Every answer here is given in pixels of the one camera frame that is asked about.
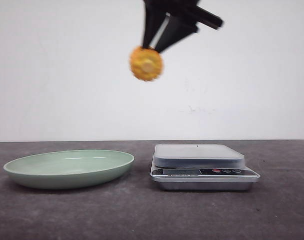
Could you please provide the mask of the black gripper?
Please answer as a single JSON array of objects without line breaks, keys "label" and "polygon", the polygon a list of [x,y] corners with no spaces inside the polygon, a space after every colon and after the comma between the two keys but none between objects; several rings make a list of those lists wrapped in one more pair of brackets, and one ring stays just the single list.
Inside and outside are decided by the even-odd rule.
[{"label": "black gripper", "polygon": [[202,23],[215,30],[223,26],[223,20],[200,8],[198,0],[145,0],[145,27],[142,48],[148,49],[161,25],[166,13],[169,21],[158,40],[155,50],[163,52],[190,34],[196,33],[196,23]]}]

